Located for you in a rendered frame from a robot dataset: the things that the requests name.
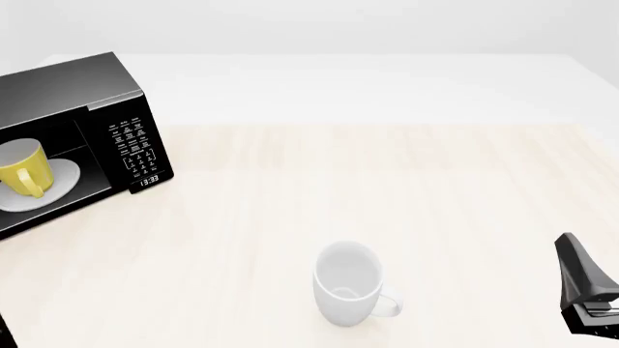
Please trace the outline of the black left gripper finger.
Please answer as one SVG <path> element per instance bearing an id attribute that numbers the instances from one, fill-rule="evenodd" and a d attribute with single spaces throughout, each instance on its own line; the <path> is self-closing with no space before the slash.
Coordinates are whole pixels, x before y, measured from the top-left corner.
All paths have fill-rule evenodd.
<path id="1" fill-rule="evenodd" d="M 18 348 L 2 315 L 0 315 L 0 348 Z"/>

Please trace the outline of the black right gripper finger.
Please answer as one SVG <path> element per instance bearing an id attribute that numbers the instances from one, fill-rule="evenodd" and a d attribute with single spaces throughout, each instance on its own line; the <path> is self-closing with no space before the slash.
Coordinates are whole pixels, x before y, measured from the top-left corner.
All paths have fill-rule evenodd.
<path id="1" fill-rule="evenodd" d="M 574 234 L 561 234 L 554 244 L 561 273 L 561 309 L 573 304 L 611 303 L 619 299 L 619 283 L 595 263 Z"/>

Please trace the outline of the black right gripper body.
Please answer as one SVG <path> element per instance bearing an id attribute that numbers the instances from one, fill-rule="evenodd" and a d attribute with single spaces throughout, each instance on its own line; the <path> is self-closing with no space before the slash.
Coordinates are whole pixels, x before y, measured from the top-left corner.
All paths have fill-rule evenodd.
<path id="1" fill-rule="evenodd" d="M 619 335 L 619 307 L 611 306 L 619 295 L 600 295 L 569 301 L 561 295 L 561 314 L 572 334 Z"/>

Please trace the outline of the white round microwave plate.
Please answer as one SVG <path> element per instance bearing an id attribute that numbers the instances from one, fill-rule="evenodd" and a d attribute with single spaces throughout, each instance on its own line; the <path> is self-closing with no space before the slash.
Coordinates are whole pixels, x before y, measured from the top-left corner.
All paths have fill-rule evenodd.
<path id="1" fill-rule="evenodd" d="M 5 184 L 0 184 L 0 211 L 21 213 L 51 205 L 72 190 L 80 178 L 79 166 L 69 159 L 50 159 L 49 165 L 54 182 L 42 198 L 16 193 Z"/>

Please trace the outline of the yellow and white mug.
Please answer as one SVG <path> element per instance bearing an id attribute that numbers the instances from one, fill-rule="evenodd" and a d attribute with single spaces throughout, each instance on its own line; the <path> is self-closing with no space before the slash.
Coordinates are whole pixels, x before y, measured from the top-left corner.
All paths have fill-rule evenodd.
<path id="1" fill-rule="evenodd" d="M 54 177 L 41 142 L 19 138 L 0 144 L 0 182 L 23 196 L 44 196 Z"/>

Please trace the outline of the black microwave oven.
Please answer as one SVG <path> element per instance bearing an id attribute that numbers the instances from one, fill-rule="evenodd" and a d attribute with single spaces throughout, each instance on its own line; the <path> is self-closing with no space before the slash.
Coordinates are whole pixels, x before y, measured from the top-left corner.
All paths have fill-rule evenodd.
<path id="1" fill-rule="evenodd" d="M 51 205 L 0 211 L 0 240 L 174 176 L 144 92 L 111 52 L 0 76 L 0 144 L 19 138 L 74 161 L 80 178 Z"/>

